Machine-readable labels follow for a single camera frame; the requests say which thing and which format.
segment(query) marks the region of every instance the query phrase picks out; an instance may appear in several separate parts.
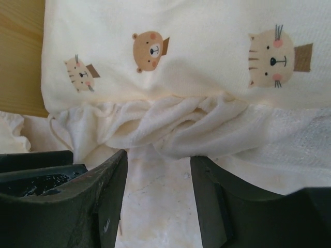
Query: cartoon cat face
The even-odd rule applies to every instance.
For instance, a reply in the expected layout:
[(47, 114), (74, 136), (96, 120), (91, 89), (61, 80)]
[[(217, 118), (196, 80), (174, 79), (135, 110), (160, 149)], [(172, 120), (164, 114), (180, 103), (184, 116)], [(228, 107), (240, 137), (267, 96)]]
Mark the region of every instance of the cartoon cat face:
[(293, 74), (295, 64), (294, 44), (283, 26), (250, 35), (249, 87), (281, 87)]
[(76, 55), (75, 58), (71, 58), (65, 62), (67, 66), (67, 71), (73, 86), (79, 92), (84, 91), (94, 91), (93, 87), (95, 85), (93, 76), (87, 66), (78, 59)]

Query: bear print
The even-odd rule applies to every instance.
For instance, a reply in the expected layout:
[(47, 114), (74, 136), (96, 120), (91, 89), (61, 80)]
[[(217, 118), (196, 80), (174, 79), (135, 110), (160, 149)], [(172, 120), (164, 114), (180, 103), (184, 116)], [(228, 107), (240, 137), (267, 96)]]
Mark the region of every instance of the bear print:
[(155, 31), (148, 31), (140, 35), (133, 34), (133, 57), (138, 66), (137, 72), (154, 71), (161, 56), (167, 54), (169, 39), (163, 40)]

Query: wooden surface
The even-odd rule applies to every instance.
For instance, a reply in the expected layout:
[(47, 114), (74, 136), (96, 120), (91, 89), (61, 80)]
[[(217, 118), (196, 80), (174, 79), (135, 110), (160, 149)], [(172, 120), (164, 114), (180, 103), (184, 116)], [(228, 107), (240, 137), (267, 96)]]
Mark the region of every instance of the wooden surface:
[(0, 111), (47, 116), (40, 90), (44, 0), (0, 0)]

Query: black plastic part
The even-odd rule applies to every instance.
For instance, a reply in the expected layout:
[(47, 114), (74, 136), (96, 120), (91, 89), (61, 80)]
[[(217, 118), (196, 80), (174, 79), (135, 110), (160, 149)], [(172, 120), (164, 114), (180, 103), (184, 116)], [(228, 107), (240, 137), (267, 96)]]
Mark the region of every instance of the black plastic part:
[(0, 247), (115, 247), (127, 169), (127, 154), (121, 150), (40, 196), (0, 194)]
[(204, 248), (331, 247), (331, 188), (282, 196), (191, 158)]
[(73, 163), (71, 151), (0, 154), (0, 173), (55, 167)]
[(75, 164), (0, 173), (0, 193), (15, 197), (41, 195), (85, 172), (85, 165)]

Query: bedding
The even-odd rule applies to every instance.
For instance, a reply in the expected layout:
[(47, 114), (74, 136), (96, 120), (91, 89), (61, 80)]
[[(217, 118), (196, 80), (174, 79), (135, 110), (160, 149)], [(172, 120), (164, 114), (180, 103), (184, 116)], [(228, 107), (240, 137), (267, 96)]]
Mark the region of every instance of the bedding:
[(328, 177), (330, 11), (328, 0), (48, 0), (45, 106), (76, 162), (100, 145), (152, 144)]
[(0, 111), (0, 154), (29, 152), (30, 142), (21, 135), (23, 124), (21, 115)]

